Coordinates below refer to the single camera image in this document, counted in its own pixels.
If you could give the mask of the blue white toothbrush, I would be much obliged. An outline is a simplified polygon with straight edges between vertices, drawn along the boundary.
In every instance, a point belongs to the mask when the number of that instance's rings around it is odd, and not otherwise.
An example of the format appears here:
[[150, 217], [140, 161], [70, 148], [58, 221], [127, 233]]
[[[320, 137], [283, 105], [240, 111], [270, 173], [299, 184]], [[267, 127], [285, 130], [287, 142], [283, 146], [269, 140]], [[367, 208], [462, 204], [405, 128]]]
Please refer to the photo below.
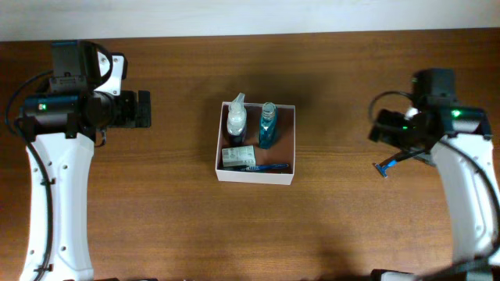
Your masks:
[[234, 167], [226, 167], [223, 168], [223, 170], [235, 171], [235, 172], [247, 172], [247, 173], [260, 173], [270, 170], [287, 169], [288, 167], [289, 167], [288, 164], [281, 163], [281, 164], [270, 164], [270, 165], [241, 165]]

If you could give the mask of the green white soap box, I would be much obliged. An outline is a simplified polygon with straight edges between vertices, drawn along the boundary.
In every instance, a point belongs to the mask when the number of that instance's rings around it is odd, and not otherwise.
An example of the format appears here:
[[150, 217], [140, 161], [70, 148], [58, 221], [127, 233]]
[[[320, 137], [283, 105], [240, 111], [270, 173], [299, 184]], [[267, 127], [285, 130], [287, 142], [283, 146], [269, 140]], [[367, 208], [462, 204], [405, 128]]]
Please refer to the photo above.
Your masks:
[[253, 146], [240, 146], [222, 149], [224, 168], [256, 165], [255, 149]]

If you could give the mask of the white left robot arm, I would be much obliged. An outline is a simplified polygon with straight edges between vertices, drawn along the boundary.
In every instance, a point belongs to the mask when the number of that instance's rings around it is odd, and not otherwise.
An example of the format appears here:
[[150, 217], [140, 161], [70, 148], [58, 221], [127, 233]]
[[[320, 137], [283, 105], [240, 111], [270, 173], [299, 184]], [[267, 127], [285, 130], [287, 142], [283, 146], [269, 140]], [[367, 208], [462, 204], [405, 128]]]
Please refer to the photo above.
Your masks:
[[125, 91], [128, 61], [91, 41], [52, 43], [52, 69], [9, 124], [30, 163], [30, 226], [21, 280], [92, 280], [88, 178], [109, 128], [149, 128], [148, 91]]

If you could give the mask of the blue razor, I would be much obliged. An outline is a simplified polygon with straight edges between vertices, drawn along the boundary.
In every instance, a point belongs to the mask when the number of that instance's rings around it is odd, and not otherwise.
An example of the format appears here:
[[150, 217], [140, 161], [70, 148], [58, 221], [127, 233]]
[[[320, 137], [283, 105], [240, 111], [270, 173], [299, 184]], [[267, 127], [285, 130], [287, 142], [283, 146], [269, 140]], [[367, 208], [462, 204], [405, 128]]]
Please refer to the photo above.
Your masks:
[[382, 175], [383, 178], [387, 178], [388, 177], [387, 171], [391, 167], [395, 166], [398, 162], [401, 162], [402, 160], [403, 160], [403, 155], [396, 154], [391, 156], [390, 158], [383, 160], [380, 163], [374, 163], [373, 166], [379, 172], [379, 174]]

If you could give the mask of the blue mouthwash bottle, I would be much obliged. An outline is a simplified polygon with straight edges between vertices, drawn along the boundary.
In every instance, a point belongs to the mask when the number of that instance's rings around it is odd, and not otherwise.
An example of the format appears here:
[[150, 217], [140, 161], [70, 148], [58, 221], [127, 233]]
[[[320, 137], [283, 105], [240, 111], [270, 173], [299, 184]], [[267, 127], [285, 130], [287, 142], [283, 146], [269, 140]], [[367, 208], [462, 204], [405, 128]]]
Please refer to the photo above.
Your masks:
[[277, 107], [272, 102], [262, 106], [259, 121], [259, 147], [269, 149], [273, 145], [277, 125]]

